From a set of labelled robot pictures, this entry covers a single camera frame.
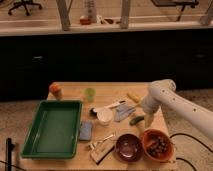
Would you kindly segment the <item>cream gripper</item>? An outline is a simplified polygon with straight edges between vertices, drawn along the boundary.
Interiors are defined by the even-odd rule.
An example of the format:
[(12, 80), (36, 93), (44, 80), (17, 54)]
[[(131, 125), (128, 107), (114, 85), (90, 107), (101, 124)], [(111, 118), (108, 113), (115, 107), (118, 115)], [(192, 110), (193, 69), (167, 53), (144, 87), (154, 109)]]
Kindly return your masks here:
[(137, 128), (140, 133), (143, 133), (145, 131), (145, 128), (149, 128), (152, 123), (153, 123), (153, 118), (154, 118), (155, 112), (145, 112), (145, 124), (144, 122), (139, 122), (137, 123)]

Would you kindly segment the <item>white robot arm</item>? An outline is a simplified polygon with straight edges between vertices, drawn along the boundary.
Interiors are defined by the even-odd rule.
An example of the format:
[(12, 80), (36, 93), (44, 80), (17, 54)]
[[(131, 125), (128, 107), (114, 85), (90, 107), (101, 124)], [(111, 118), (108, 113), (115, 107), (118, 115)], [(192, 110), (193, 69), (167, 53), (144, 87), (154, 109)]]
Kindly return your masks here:
[(139, 104), (148, 116), (153, 116), (164, 104), (213, 141), (213, 112), (177, 95), (173, 80), (164, 79), (149, 83), (148, 94)]

